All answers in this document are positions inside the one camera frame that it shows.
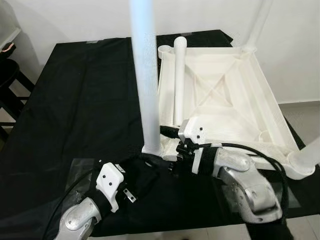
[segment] black table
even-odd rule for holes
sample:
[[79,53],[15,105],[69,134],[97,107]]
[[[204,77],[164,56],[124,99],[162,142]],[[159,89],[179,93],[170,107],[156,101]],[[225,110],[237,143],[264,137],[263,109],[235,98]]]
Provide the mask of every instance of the black table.
[[[157,43],[172,46],[177,36],[158,36]],[[232,41],[219,30],[186,38],[189,47],[231,47]],[[98,160],[134,158],[142,146],[131,39],[57,44],[0,152],[0,239],[39,239],[74,173]],[[265,172],[271,182],[279,182],[274,172]],[[301,206],[291,208],[289,217],[320,212],[318,167],[312,176],[289,180],[289,186]],[[57,233],[60,214],[54,218],[49,238]],[[148,195],[135,204],[128,201],[97,224],[92,235],[238,223],[242,220],[230,211],[219,180],[191,175],[175,178],[162,171]]]

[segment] black chair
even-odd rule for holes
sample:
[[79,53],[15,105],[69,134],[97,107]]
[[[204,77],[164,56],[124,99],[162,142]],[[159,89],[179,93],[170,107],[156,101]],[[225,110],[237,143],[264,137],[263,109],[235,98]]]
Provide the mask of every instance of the black chair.
[[[14,60],[7,59],[15,49],[16,46],[9,42],[0,52],[0,108],[17,120],[24,107],[21,100],[28,100],[28,97],[16,96],[10,90],[10,85],[14,80],[18,80],[30,93],[35,85],[20,71],[19,65]],[[0,122],[0,138],[3,141],[9,136],[3,127],[13,125],[13,122]]]

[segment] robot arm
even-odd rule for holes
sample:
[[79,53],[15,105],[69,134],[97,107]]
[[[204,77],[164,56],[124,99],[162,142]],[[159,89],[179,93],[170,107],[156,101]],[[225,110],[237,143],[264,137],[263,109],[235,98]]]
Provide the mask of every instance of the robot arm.
[[177,135],[178,161],[192,164],[191,171],[221,179],[232,187],[239,213],[246,223],[262,224],[282,217],[279,201],[271,184],[244,153],[205,144],[204,129],[195,127],[195,119],[185,120]]
[[55,240],[85,240],[92,233],[106,212],[115,213],[118,209],[116,195],[122,191],[131,202],[136,198],[124,186],[125,171],[118,165],[108,162],[96,179],[96,192],[81,203],[70,207],[60,219],[59,232]]

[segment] white rod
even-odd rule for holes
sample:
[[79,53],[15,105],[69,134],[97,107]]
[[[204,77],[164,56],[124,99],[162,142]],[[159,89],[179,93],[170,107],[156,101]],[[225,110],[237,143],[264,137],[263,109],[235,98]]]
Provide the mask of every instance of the white rod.
[[242,47],[244,52],[254,52],[257,50],[257,41],[262,29],[266,23],[267,17],[270,12],[270,8],[273,0],[262,0],[259,10],[256,13],[255,18],[252,21],[252,28],[246,44]]
[[160,156],[157,45],[153,1],[130,0],[132,50],[142,120],[143,153]]
[[290,154],[291,165],[301,172],[311,172],[320,163],[320,137],[299,152]]
[[184,120],[184,91],[185,91],[185,56],[187,39],[179,36],[174,40],[174,125],[180,126]]

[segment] white wall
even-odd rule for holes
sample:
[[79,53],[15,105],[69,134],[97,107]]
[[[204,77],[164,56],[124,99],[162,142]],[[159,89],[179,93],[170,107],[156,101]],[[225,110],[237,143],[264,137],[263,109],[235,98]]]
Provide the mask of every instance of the white wall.
[[[221,29],[240,46],[258,0],[154,0],[159,34]],[[32,81],[56,43],[130,36],[128,0],[6,0],[22,33],[15,59]],[[257,58],[278,102],[320,99],[319,0],[274,0]]]

